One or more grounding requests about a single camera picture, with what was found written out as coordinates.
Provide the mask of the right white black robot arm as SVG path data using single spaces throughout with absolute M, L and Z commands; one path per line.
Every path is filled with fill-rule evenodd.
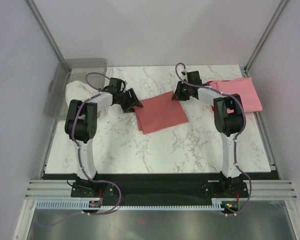
M 237 148 L 239 136 L 246 127 L 241 97 L 220 92 L 203 83 L 198 71 L 183 70 L 177 77 L 179 81 L 171 99 L 188 101 L 195 98 L 213 106 L 214 125 L 222 140 L 221 173 L 225 178 L 239 177 L 242 171 L 239 170 Z

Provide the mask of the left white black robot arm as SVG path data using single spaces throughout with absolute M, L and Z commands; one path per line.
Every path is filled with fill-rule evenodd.
M 76 148 L 77 176 L 86 180 L 82 191 L 94 197 L 100 191 L 99 183 L 94 181 L 97 169 L 92 148 L 99 113 L 113 105 L 119 105 L 124 113 L 133 113 L 135 107 L 142 108 L 143 105 L 133 88 L 126 89 L 125 81 L 113 77 L 102 89 L 75 80 L 66 85 L 65 98 L 68 110 L 64 131 Z

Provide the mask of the salmon red t-shirt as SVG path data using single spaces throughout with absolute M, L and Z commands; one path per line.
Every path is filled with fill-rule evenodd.
M 181 104 L 173 100 L 169 91 L 141 100 L 143 107 L 135 107 L 137 126 L 143 134 L 154 133 L 169 127 L 188 122 L 188 117 Z

